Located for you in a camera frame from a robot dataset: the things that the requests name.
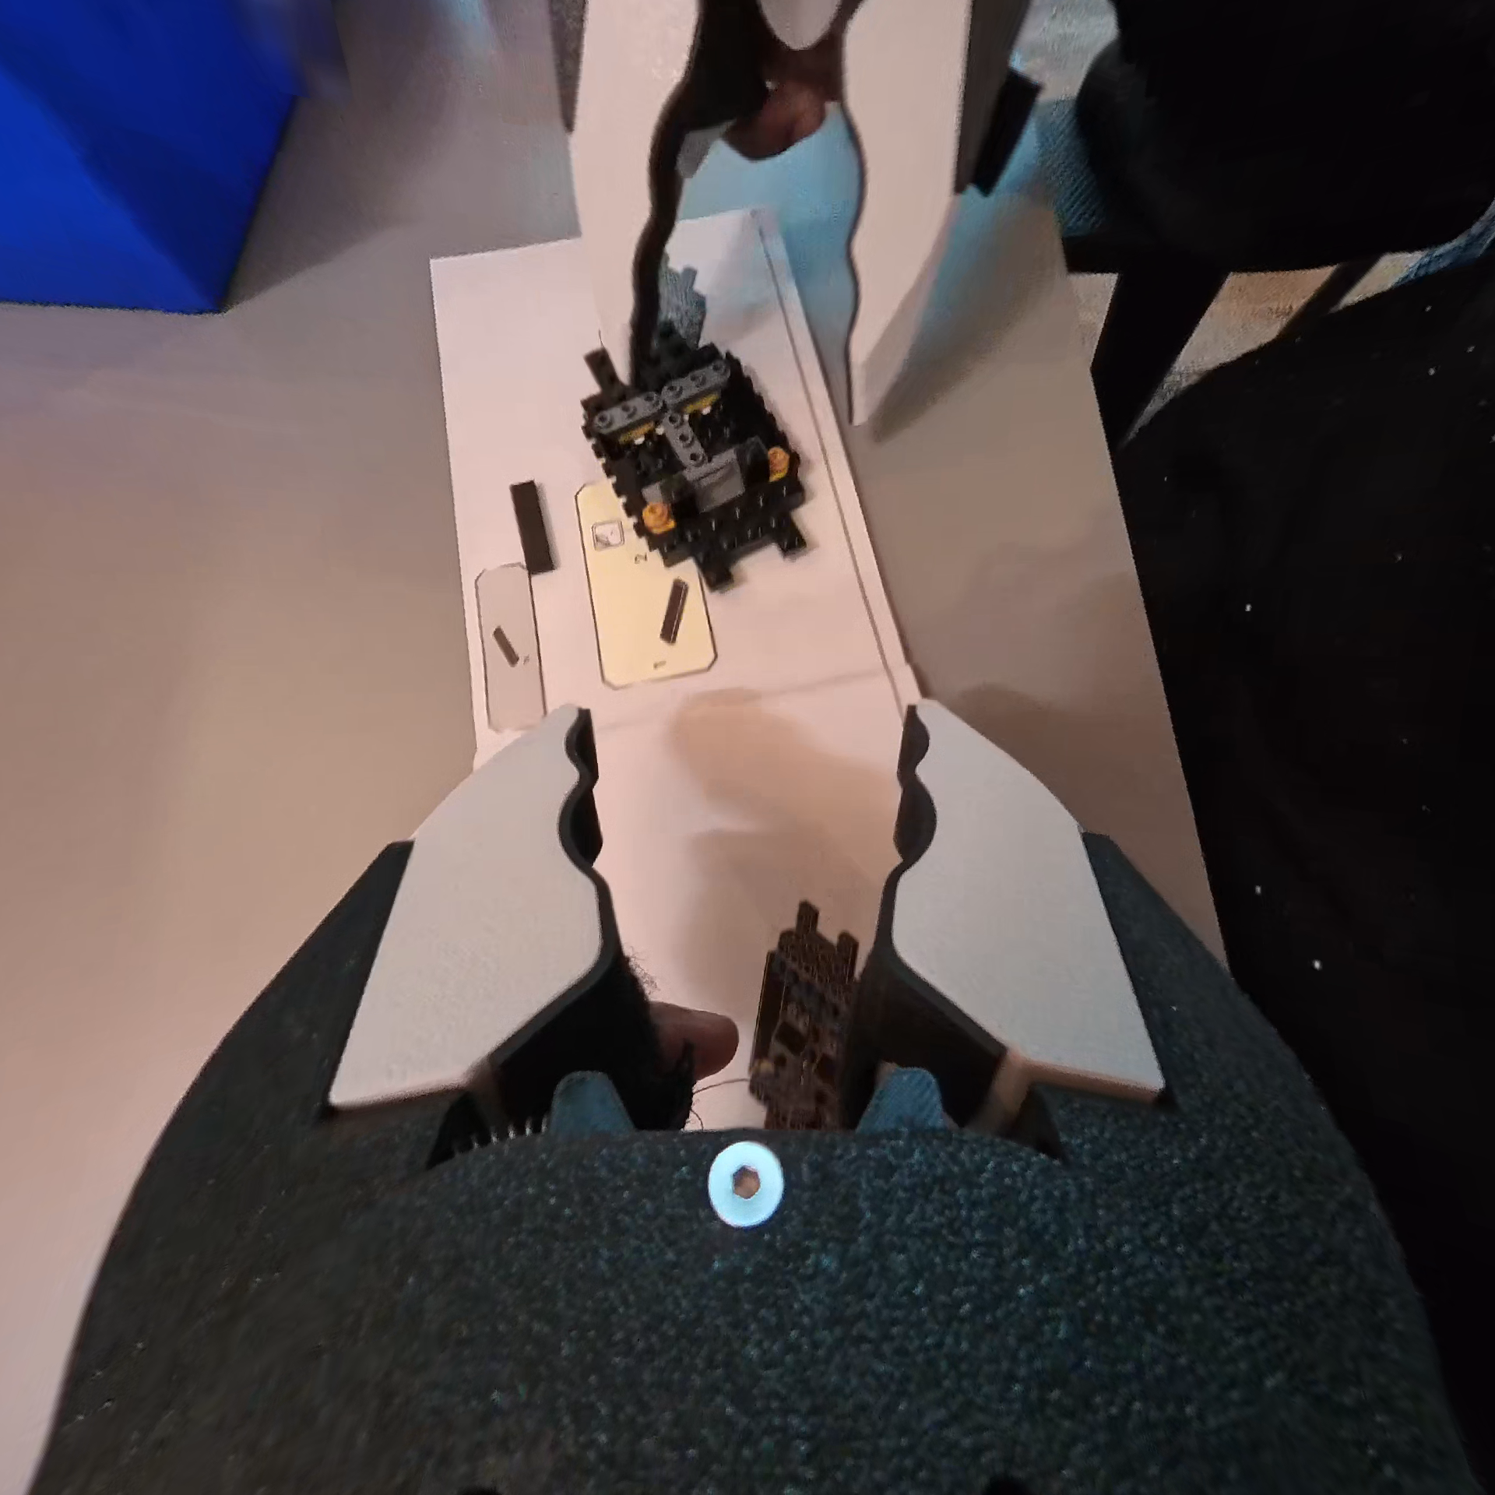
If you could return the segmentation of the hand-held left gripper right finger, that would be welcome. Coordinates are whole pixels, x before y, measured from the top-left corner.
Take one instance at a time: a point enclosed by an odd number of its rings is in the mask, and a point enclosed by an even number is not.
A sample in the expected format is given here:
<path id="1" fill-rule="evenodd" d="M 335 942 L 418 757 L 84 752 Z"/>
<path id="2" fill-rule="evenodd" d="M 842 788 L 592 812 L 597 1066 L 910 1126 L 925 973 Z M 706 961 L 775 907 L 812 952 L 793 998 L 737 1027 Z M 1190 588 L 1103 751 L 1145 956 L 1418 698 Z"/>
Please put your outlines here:
<path id="1" fill-rule="evenodd" d="M 1072 813 L 935 701 L 906 714 L 898 783 L 864 1099 L 920 1068 L 946 1107 L 1020 1107 L 1038 1084 L 1156 1102 L 1164 1076 Z"/>

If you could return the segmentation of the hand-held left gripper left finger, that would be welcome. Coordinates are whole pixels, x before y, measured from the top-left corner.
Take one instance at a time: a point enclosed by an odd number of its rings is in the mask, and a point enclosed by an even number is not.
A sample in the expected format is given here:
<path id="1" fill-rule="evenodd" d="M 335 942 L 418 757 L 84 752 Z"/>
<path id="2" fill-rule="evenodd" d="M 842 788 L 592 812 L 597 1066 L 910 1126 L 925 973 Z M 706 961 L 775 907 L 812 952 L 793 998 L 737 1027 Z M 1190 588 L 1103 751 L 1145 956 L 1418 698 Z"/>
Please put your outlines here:
<path id="1" fill-rule="evenodd" d="M 622 968 L 592 717 L 562 705 L 424 818 L 334 1076 L 339 1112 L 456 1090 Z"/>

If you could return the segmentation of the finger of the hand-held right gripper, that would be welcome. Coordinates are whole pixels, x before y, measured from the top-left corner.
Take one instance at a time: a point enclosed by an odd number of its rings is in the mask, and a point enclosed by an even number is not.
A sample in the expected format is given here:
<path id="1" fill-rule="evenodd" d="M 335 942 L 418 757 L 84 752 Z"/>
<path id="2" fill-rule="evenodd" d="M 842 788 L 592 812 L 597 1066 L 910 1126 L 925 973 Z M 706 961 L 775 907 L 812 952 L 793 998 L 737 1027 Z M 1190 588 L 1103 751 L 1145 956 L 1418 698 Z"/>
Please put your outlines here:
<path id="1" fill-rule="evenodd" d="M 845 31 L 845 112 L 861 185 L 848 234 L 848 419 L 898 382 L 957 213 L 968 2 L 861 2 Z"/>
<path id="2" fill-rule="evenodd" d="M 681 150 L 749 101 L 749 2 L 588 2 L 575 204 L 601 333 L 631 384 L 660 318 Z"/>

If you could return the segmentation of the white instruction booklet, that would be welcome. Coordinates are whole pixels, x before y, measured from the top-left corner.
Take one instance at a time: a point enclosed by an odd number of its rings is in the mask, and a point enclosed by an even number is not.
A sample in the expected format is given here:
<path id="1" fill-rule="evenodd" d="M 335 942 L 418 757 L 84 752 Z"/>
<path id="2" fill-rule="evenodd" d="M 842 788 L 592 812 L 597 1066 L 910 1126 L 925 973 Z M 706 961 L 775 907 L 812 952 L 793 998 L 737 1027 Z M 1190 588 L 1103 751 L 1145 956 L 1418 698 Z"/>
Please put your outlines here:
<path id="1" fill-rule="evenodd" d="M 668 246 L 698 272 L 705 335 L 732 352 L 807 468 L 809 549 L 756 551 L 706 620 L 718 659 L 660 684 L 604 684 L 575 495 L 602 478 L 582 434 L 597 349 L 580 240 L 432 263 L 475 765 L 487 723 L 475 583 L 522 563 L 510 487 L 533 482 L 554 567 L 532 584 L 547 705 L 592 714 L 604 877 L 655 994 L 729 1015 L 732 1066 L 693 1126 L 762 1116 L 744 1079 L 767 948 L 800 902 L 870 948 L 892 867 L 894 761 L 920 694 L 856 498 L 809 316 L 773 211 L 693 220 Z"/>

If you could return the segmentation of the black lego model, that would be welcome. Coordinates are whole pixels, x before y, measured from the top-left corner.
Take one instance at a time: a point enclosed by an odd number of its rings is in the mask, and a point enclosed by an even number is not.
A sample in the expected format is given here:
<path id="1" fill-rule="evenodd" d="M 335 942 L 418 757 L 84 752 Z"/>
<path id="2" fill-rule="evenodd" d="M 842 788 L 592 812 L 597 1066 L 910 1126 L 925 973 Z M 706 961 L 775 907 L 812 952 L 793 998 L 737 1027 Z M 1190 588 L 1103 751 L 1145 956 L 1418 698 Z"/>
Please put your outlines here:
<path id="1" fill-rule="evenodd" d="M 582 433 L 663 564 L 692 563 L 706 590 L 724 590 L 740 558 L 807 549 L 800 457 L 732 352 L 660 324 L 640 384 L 625 384 L 602 345 L 585 363 L 596 391 Z"/>

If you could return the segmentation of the person's right hand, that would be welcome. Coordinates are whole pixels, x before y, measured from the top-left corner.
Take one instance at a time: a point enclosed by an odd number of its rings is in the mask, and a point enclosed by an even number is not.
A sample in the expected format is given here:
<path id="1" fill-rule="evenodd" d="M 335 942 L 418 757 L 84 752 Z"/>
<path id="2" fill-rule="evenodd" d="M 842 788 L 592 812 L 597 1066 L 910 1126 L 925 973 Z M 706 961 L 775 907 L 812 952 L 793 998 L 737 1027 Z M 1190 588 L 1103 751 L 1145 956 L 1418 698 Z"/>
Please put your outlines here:
<path id="1" fill-rule="evenodd" d="M 822 131 L 828 105 L 842 99 L 842 44 L 824 38 L 814 49 L 781 49 L 762 70 L 767 96 L 732 122 L 723 140 L 744 161 L 789 154 Z"/>

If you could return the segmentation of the person's left hand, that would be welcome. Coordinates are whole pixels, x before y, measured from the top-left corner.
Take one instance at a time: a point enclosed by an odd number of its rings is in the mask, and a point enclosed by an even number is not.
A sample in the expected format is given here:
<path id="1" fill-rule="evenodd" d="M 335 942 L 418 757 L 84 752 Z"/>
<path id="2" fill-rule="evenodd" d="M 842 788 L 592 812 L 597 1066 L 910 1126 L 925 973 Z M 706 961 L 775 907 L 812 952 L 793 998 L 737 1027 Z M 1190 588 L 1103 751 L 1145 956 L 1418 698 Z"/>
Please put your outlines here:
<path id="1" fill-rule="evenodd" d="M 690 1062 L 693 1079 L 723 1074 L 737 1056 L 737 1023 L 724 1015 L 650 999 L 650 1019 L 667 1068 Z"/>

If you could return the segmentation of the black chair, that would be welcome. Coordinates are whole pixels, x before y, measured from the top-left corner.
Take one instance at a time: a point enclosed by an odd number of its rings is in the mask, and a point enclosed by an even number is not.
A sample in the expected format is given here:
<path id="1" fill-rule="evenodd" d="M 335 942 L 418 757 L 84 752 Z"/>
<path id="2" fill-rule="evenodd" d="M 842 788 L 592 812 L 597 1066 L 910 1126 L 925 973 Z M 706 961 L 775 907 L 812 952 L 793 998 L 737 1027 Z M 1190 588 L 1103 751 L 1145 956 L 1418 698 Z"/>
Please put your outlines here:
<path id="1" fill-rule="evenodd" d="M 1090 377 L 1115 451 L 1229 277 L 1329 272 L 1492 213 L 1492 2 L 1110 2 L 1079 95 L 1038 108 L 1071 272 L 1114 274 Z"/>

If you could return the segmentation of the black speckled clothing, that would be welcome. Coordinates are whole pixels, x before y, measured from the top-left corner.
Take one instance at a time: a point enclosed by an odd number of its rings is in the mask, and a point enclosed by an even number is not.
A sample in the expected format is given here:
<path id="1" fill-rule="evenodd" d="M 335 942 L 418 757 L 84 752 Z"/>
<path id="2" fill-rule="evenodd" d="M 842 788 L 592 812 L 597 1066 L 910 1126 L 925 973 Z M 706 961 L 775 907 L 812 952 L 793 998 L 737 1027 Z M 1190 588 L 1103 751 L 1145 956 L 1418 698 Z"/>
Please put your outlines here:
<path id="1" fill-rule="evenodd" d="M 1492 256 L 1178 394 L 1115 483 L 1235 981 L 1492 1352 Z"/>

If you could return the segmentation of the blue storage bin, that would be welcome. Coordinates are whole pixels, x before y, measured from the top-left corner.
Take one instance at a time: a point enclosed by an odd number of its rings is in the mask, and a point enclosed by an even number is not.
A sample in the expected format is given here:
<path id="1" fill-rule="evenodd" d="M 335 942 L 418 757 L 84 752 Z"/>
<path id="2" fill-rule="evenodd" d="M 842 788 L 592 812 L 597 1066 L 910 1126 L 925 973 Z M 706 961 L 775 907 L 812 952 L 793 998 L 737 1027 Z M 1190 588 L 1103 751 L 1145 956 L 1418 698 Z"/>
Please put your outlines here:
<path id="1" fill-rule="evenodd" d="M 2 304 L 215 314 L 303 87 L 294 2 L 2 2 Z"/>

